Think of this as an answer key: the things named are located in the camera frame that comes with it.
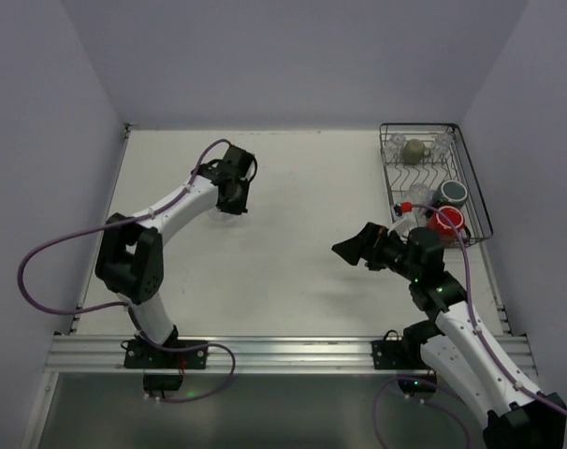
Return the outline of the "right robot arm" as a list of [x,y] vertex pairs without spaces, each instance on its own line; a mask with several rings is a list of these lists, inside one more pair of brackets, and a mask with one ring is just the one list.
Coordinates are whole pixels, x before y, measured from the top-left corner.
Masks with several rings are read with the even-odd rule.
[[410,355],[441,375],[482,427],[488,448],[561,448],[566,408],[509,357],[475,311],[467,290],[444,267],[439,234],[416,227],[406,239],[367,223],[332,251],[346,263],[388,269],[409,282],[427,320],[403,331]]

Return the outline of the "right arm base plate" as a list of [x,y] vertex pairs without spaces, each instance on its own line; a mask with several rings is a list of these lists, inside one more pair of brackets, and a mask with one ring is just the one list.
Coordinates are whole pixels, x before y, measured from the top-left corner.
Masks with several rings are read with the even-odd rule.
[[403,342],[402,335],[388,330],[379,340],[371,341],[371,358],[376,370],[422,370],[427,366],[413,356]]

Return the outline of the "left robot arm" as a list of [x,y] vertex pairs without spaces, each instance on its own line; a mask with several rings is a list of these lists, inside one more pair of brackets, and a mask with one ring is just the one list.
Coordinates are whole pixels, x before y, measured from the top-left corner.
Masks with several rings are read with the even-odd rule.
[[132,216],[115,213],[108,218],[94,274],[125,302],[149,346],[173,347],[178,338],[160,296],[166,245],[209,210],[228,216],[246,213],[257,169],[252,153],[229,144],[223,157],[198,160],[181,186],[150,207]]

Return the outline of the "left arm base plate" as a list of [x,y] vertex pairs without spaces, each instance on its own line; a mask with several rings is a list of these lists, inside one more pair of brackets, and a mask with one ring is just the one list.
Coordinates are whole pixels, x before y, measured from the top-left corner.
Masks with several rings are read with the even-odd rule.
[[166,349],[156,349],[140,337],[121,342],[127,369],[205,369],[208,343],[205,340],[172,340]]

